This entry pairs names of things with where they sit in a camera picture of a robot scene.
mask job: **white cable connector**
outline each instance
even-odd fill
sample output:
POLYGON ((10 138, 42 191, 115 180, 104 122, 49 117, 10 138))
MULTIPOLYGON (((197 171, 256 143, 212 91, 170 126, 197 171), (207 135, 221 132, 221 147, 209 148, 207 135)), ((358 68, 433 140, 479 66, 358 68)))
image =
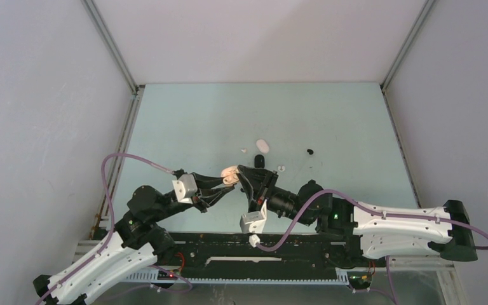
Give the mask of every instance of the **white cable connector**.
POLYGON ((250 245, 255 248, 257 247, 257 244, 261 242, 261 239, 257 234, 253 234, 252 236, 250 236, 249 241, 250 241, 250 245))

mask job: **metal frame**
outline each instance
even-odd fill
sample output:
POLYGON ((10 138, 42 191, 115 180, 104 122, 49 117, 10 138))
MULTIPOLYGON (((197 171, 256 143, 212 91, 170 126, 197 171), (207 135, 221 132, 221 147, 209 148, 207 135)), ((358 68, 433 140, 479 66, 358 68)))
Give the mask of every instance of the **metal frame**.
MULTIPOLYGON (((128 108, 125 123, 123 125, 123 129, 119 138, 119 144, 117 146, 118 152, 125 152, 128 148, 128 143, 130 141, 130 137, 132 134, 133 124, 135 122, 135 118, 137 117, 140 101, 144 92, 144 87, 139 88, 137 86, 137 83, 134 81, 132 74, 130 73, 128 67, 126 66, 122 54, 118 50, 118 47, 115 41, 113 40, 111 33, 109 32, 109 29, 107 28, 101 14, 99 13, 94 0, 81 0, 81 1, 84 4, 85 9, 88 12, 89 16, 91 17, 95 27, 97 28, 100 37, 104 41, 104 44, 107 46, 109 53, 111 54, 115 63, 118 65, 119 70, 121 71, 125 81, 127 82, 130 88, 130 91, 133 93, 133 98, 128 108)), ((403 42, 400 51, 398 52, 394 62, 392 63, 388 73, 386 74, 384 81, 381 83, 384 103, 386 104, 388 115, 390 116, 392 127, 394 129, 394 133, 398 141, 400 152, 402 154, 403 162, 405 163, 405 168, 407 169, 407 175, 409 176, 412 190, 414 192, 414 196, 416 198, 416 202, 418 203, 418 205, 420 204, 420 202, 417 195, 416 187, 414 185, 414 180, 412 178, 412 175, 410 174, 409 171, 409 166, 407 164, 407 159, 405 157, 403 145, 401 143, 396 128, 395 120, 391 113, 391 108, 389 106, 386 93, 388 92, 388 88, 393 78, 395 77, 403 60, 405 59, 408 51, 410 50, 410 47, 414 44, 417 35, 420 33, 421 29, 423 28, 425 21, 428 19, 436 3, 437 0, 427 0, 425 2, 425 4, 422 7, 422 10, 418 14, 418 17, 416 18, 414 24, 412 25, 409 34, 407 35, 407 38, 403 42)), ((108 179, 111 194, 115 192, 122 166, 123 166, 122 158, 116 158, 111 165, 111 169, 109 172, 109 179, 108 179)), ((93 227, 93 229, 95 229, 96 227, 109 227, 109 218, 107 216, 107 200, 105 198, 105 195, 102 198, 102 202, 100 204, 100 213, 97 215, 97 223, 95 227, 93 227)), ((93 240, 80 241, 76 249, 74 261, 76 261, 79 257, 87 253, 87 251, 89 251, 89 249, 94 247, 97 243, 98 243, 97 241, 93 241, 93 240)), ((442 293, 445 299, 445 305, 467 305, 467 301, 464 296, 464 292, 459 282, 459 278, 457 276, 453 262, 445 261, 439 257, 393 257, 392 261, 390 262, 390 266, 392 271, 436 271, 442 289, 442 293)), ((352 271, 366 271, 365 268, 361 268, 361 269, 362 270, 355 268, 352 271)), ((385 268, 378 268, 377 270, 385 271, 385 268)))

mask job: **gray wall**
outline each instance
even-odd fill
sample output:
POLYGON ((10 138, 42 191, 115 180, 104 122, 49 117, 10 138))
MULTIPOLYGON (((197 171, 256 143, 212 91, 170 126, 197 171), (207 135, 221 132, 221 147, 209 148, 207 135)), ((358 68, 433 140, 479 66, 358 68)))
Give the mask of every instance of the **gray wall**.
MULTIPOLYGON (((422 204, 460 199, 488 232, 488 1, 439 1, 388 98, 422 204)), ((456 264, 474 305, 488 304, 478 255, 456 264)))
POLYGON ((80 1, 0 1, 0 304, 70 264, 129 98, 80 1))

